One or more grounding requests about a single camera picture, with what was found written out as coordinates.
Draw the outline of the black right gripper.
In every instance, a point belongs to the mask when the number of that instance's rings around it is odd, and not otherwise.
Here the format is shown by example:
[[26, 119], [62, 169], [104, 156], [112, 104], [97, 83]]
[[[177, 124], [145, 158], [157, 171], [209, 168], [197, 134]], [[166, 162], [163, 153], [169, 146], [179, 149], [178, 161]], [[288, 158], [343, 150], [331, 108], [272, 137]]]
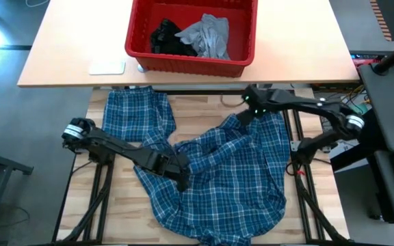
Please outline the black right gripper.
[[248, 109], [236, 115], [241, 125], [248, 125], [255, 116], [275, 112], [274, 106], [270, 105], [270, 99], [274, 92], [273, 89], [261, 90], [257, 87], [247, 87], [244, 90], [244, 102], [248, 105]]

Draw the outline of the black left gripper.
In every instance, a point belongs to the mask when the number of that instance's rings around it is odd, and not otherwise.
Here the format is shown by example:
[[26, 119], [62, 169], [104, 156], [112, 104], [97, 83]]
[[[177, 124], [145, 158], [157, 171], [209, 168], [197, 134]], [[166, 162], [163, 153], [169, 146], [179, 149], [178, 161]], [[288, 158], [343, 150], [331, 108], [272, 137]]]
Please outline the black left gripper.
[[184, 192], [189, 188], [189, 159], [185, 154], [165, 154], [155, 152], [148, 161], [150, 173], [177, 180], [176, 189]]

